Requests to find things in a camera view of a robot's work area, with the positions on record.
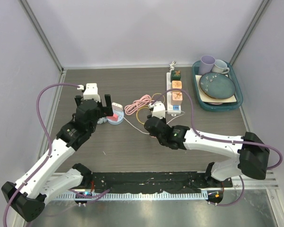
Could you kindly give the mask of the white charger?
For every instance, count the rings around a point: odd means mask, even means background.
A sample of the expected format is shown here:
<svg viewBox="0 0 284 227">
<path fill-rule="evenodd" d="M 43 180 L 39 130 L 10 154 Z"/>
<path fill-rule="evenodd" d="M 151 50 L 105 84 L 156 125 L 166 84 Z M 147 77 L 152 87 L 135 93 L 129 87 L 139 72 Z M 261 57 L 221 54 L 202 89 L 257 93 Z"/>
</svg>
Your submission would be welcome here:
<svg viewBox="0 0 284 227">
<path fill-rule="evenodd" d="M 115 102 L 112 103 L 112 108 L 113 108 L 113 110 L 119 111 L 119 112 L 122 112 L 124 110 L 124 108 L 121 104 L 118 104 L 118 103 L 115 103 Z"/>
</svg>

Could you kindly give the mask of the red pink charger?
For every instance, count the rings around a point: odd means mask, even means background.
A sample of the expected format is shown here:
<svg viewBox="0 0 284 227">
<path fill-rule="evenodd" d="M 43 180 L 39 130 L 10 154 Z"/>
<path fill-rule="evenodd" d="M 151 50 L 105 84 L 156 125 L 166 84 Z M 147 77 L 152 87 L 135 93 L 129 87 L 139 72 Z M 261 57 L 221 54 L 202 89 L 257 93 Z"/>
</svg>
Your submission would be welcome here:
<svg viewBox="0 0 284 227">
<path fill-rule="evenodd" d="M 115 113 L 114 113 L 112 116 L 107 116 L 106 118 L 107 118 L 107 120 L 109 120 L 109 121 L 113 121 L 113 122 L 118 121 L 118 115 L 115 114 Z"/>
</svg>

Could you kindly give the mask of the white multicolour power strip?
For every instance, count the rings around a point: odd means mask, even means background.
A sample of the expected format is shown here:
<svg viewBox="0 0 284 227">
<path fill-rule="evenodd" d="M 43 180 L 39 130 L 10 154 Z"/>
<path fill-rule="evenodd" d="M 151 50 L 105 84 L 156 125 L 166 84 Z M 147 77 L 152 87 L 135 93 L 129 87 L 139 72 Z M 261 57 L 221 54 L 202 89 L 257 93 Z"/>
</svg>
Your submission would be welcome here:
<svg viewBox="0 0 284 227">
<path fill-rule="evenodd" d="M 176 61 L 169 65 L 169 71 L 166 73 L 166 90 L 182 88 L 181 72 L 175 70 Z M 181 104 L 183 102 L 182 92 L 172 90 L 166 93 L 167 114 L 176 117 L 181 115 Z"/>
</svg>

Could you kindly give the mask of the pink cube socket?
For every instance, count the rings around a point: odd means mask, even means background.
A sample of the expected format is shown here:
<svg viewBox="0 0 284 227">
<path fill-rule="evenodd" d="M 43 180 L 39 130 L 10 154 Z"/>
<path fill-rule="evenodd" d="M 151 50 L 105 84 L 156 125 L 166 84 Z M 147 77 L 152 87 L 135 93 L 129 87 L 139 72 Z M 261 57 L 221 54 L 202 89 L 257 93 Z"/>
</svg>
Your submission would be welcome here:
<svg viewBox="0 0 284 227">
<path fill-rule="evenodd" d="M 183 94 L 182 92 L 172 92 L 171 93 L 171 105 L 178 105 L 180 106 L 183 101 Z"/>
</svg>

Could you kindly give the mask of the orange cube socket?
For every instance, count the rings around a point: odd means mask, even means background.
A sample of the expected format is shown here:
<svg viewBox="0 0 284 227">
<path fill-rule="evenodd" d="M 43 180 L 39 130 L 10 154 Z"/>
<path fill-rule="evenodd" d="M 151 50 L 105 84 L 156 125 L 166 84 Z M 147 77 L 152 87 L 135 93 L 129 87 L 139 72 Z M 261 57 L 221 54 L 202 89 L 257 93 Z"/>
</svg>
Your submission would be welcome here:
<svg viewBox="0 0 284 227">
<path fill-rule="evenodd" d="M 182 81 L 180 81 L 180 80 L 173 80 L 171 82 L 171 88 L 173 89 L 172 92 L 181 92 Z"/>
</svg>

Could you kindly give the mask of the dark green cube socket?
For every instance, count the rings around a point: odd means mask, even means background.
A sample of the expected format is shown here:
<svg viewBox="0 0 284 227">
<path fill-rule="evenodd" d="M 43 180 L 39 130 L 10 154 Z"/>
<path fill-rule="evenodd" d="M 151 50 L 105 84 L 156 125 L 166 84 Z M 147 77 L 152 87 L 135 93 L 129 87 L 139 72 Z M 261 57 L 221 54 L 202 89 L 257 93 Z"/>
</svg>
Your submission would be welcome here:
<svg viewBox="0 0 284 227">
<path fill-rule="evenodd" d="M 181 80 L 181 71 L 180 70 L 172 70 L 170 72 L 170 81 Z"/>
</svg>

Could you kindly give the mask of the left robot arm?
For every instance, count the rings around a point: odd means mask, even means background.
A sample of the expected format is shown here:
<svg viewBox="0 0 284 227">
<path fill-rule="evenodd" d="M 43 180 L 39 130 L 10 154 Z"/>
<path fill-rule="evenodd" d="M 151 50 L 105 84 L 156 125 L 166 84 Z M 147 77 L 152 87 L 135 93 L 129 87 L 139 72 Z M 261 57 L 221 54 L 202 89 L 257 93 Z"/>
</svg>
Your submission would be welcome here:
<svg viewBox="0 0 284 227">
<path fill-rule="evenodd" d="M 92 172 L 78 163 L 64 175 L 48 182 L 57 168 L 74 154 L 95 132 L 100 118 L 113 116 L 111 96 L 105 95 L 106 106 L 95 99 L 76 96 L 76 112 L 61 127 L 49 149 L 34 166 L 15 183 L 5 182 L 1 190 L 8 206 L 26 222 L 36 219 L 46 204 L 60 193 L 79 186 L 88 188 Z"/>
</svg>

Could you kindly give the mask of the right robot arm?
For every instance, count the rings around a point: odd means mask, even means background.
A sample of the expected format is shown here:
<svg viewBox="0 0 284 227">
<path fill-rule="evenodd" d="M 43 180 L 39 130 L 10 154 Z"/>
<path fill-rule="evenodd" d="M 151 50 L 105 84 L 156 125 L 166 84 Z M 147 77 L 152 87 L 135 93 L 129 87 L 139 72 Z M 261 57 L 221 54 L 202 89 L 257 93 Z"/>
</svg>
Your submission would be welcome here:
<svg viewBox="0 0 284 227">
<path fill-rule="evenodd" d="M 159 144 L 170 149 L 200 150 L 228 157 L 208 165 L 204 181 L 210 187 L 240 175 L 256 180 L 266 178 L 270 151 L 252 132 L 246 132 L 244 136 L 211 134 L 182 125 L 169 126 L 157 117 L 150 117 L 144 128 L 157 138 Z"/>
</svg>

